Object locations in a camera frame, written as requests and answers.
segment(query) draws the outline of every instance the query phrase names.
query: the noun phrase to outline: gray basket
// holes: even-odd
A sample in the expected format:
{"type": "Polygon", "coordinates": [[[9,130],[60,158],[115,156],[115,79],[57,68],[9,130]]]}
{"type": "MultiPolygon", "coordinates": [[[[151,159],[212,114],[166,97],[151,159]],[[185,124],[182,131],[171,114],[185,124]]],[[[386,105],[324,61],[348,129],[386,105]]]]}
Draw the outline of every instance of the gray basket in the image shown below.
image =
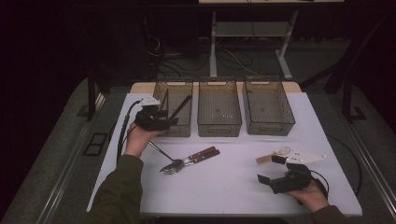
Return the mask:
{"type": "Polygon", "coordinates": [[[278,77],[247,77],[243,95],[247,133],[289,134],[295,119],[278,77]]]}
{"type": "MultiPolygon", "coordinates": [[[[186,97],[192,97],[192,78],[158,78],[155,84],[153,97],[160,100],[161,103],[165,100],[165,95],[168,92],[167,102],[163,103],[163,109],[169,111],[171,116],[186,97]]],[[[168,137],[190,137],[191,135],[191,99],[185,106],[177,113],[177,125],[172,125],[170,129],[161,134],[161,136],[168,137]]]]}
{"type": "Polygon", "coordinates": [[[201,137],[237,137],[242,119],[234,77],[201,77],[198,134],[201,137]]]}

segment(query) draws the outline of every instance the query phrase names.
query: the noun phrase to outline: sleeve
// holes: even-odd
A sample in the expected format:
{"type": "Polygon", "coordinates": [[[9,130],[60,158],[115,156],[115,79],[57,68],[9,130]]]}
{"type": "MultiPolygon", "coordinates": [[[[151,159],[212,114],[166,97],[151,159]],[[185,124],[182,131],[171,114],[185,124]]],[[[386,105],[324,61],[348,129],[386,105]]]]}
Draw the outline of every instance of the sleeve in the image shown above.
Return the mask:
{"type": "Polygon", "coordinates": [[[315,224],[347,224],[349,220],[334,206],[329,205],[311,215],[315,224]]]}
{"type": "Polygon", "coordinates": [[[97,190],[83,223],[139,223],[142,170],[140,159],[122,155],[117,168],[97,190]]]}

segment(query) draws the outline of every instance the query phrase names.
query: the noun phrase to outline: hand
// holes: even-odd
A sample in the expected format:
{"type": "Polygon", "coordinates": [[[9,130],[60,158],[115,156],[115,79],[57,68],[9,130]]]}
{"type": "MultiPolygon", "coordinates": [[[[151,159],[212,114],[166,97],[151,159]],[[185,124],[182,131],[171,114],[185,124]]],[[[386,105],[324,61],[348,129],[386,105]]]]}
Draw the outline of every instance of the hand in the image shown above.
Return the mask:
{"type": "Polygon", "coordinates": [[[294,190],[285,194],[302,202],[311,213],[329,206],[329,202],[314,180],[311,180],[311,183],[305,189],[294,190]]]}
{"type": "Polygon", "coordinates": [[[128,139],[124,154],[140,158],[149,141],[151,141],[153,137],[164,132],[165,131],[145,131],[133,122],[127,131],[128,139]]]}

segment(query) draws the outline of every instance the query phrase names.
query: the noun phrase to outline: dark gray floor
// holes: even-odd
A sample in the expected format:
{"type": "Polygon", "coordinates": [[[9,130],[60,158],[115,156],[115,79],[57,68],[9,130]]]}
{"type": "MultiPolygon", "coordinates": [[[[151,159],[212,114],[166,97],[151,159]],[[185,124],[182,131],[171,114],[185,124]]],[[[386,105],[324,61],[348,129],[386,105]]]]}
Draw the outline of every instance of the dark gray floor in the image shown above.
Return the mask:
{"type": "MultiPolygon", "coordinates": [[[[234,53],[234,57],[255,73],[280,75],[281,71],[274,54],[274,49],[279,45],[279,42],[264,39],[253,44],[250,42],[224,41],[219,43],[219,48],[225,48],[234,53]]],[[[347,45],[348,42],[344,40],[323,41],[321,43],[313,41],[290,43],[286,59],[293,75],[293,81],[304,81],[329,67],[341,57],[347,45]]],[[[178,77],[181,75],[196,79],[199,76],[208,76],[208,63],[205,63],[207,55],[207,50],[203,50],[198,60],[176,58],[174,54],[168,55],[170,63],[166,60],[164,63],[174,67],[174,69],[159,66],[161,71],[159,76],[178,77]]],[[[221,57],[222,60],[218,63],[219,76],[241,77],[249,74],[247,70],[241,69],[241,66],[235,63],[233,56],[227,51],[219,52],[218,57],[221,57]]],[[[394,150],[396,148],[395,133],[390,130],[364,97],[364,94],[357,88],[353,90],[352,104],[361,108],[367,120],[358,120],[353,124],[346,124],[344,118],[340,115],[342,93],[338,92],[335,95],[324,93],[322,88],[325,82],[326,78],[323,78],[304,89],[304,91],[308,93],[319,121],[328,135],[351,187],[355,189],[359,184],[357,163],[347,149],[349,148],[356,155],[359,155],[355,138],[350,133],[352,127],[370,151],[378,169],[388,181],[390,187],[395,189],[394,168],[396,165],[393,159],[396,154],[396,150],[394,150]]],[[[119,116],[123,99],[129,89],[129,87],[113,88],[113,91],[106,95],[106,100],[100,106],[100,110],[94,119],[88,122],[86,118],[77,117],[80,108],[87,104],[86,83],[83,82],[76,88],[2,223],[37,223],[38,220],[38,223],[81,222],[85,217],[85,209],[106,154],[106,146],[99,157],[82,156],[82,150],[85,149],[94,133],[108,133],[106,145],[108,144],[112,127],[119,116]],[[58,198],[53,199],[51,197],[52,189],[55,189],[53,195],[60,192],[58,198]],[[48,199],[52,199],[52,201],[46,206],[48,199]]],[[[363,216],[352,217],[351,222],[363,224],[395,223],[395,219],[384,203],[380,191],[362,162],[361,168],[363,179],[358,200],[363,209],[363,216]]],[[[289,223],[310,223],[308,217],[288,217],[285,219],[289,223]]],[[[229,222],[229,219],[201,218],[197,223],[229,222]]],[[[240,222],[264,223],[264,220],[250,218],[243,219],[240,222]]]]}

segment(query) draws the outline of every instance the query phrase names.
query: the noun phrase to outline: spoon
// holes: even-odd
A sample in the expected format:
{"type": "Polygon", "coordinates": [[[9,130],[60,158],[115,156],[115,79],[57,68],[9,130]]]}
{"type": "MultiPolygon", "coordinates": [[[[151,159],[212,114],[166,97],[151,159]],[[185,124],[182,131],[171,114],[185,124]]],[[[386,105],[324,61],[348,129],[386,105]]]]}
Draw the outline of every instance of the spoon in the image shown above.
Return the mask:
{"type": "Polygon", "coordinates": [[[168,158],[169,160],[172,161],[171,164],[169,164],[168,168],[175,168],[178,169],[179,167],[183,166],[183,160],[174,160],[172,159],[170,156],[168,156],[164,151],[162,151],[159,147],[155,146],[154,143],[152,143],[151,141],[148,142],[152,147],[154,147],[157,151],[161,152],[166,158],[168,158]]]}

